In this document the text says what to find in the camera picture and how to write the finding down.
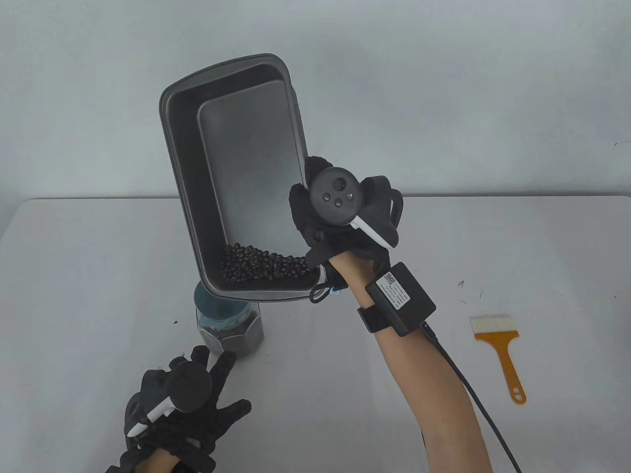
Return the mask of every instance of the glass jar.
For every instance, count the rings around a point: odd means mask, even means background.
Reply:
[[[194,301],[199,332],[210,351],[233,351],[238,358],[252,354],[263,340],[259,305],[212,295],[200,282]]]

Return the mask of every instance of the metal baking pan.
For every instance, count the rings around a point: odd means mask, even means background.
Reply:
[[[206,289],[238,300],[306,298],[318,275],[236,283],[220,267],[227,243],[285,256],[309,249],[288,203],[291,186],[304,183],[307,147],[283,61],[261,54],[196,72],[163,92],[160,118]]]

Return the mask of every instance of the black cable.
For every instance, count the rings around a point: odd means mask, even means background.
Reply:
[[[458,376],[458,379],[460,379],[460,381],[462,382],[464,387],[467,389],[467,391],[469,391],[469,394],[471,395],[471,398],[473,398],[473,401],[478,406],[478,409],[480,410],[480,412],[482,412],[482,415],[487,420],[488,424],[491,426],[491,429],[493,429],[493,432],[495,433],[495,436],[497,437],[497,440],[500,441],[500,444],[501,444],[502,448],[504,449],[504,451],[506,452],[506,455],[508,456],[510,462],[512,463],[513,468],[515,468],[515,471],[517,473],[522,473],[521,468],[519,468],[519,465],[517,464],[517,460],[515,460],[515,457],[513,457],[513,454],[510,451],[509,446],[506,445],[504,437],[502,437],[502,434],[500,433],[499,429],[497,428],[497,426],[493,422],[493,419],[491,419],[491,416],[488,415],[487,410],[482,405],[482,402],[480,401],[480,398],[478,398],[478,395],[475,394],[475,391],[473,390],[473,388],[471,387],[471,385],[467,381],[467,378],[464,377],[462,372],[458,369],[458,367],[454,363],[454,360],[451,359],[451,357],[448,355],[448,353],[442,347],[442,345],[438,341],[438,338],[436,337],[436,334],[433,332],[433,330],[430,328],[430,326],[427,325],[427,322],[423,322],[420,325],[420,327],[421,327],[421,330],[423,331],[423,333],[425,334],[425,336],[428,338],[428,340],[430,342],[432,342],[432,344],[434,344],[434,346],[438,349],[439,353],[443,356],[443,358],[445,358],[445,360],[447,361],[449,366],[451,366],[451,369],[454,370],[454,373],[456,373],[456,376]]]

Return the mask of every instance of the table surface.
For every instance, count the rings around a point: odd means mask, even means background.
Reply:
[[[628,469],[631,200],[409,197],[392,261],[524,471]],[[201,342],[177,199],[25,203],[0,241],[4,470],[98,472],[124,448],[149,368]],[[265,340],[222,400],[253,411],[218,442],[218,472],[427,471],[420,431],[351,294],[262,304]],[[509,314],[528,403],[508,395],[469,317]],[[490,429],[495,471],[510,471]]]

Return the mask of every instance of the human arm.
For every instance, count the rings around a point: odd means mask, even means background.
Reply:
[[[149,458],[136,467],[136,473],[171,473],[180,459],[166,450],[157,448]]]
[[[351,252],[330,260],[360,307],[374,302],[365,287],[374,278],[372,262]],[[432,472],[492,471],[473,406],[462,383],[420,329],[399,337],[392,327],[375,333],[386,364],[425,438]]]

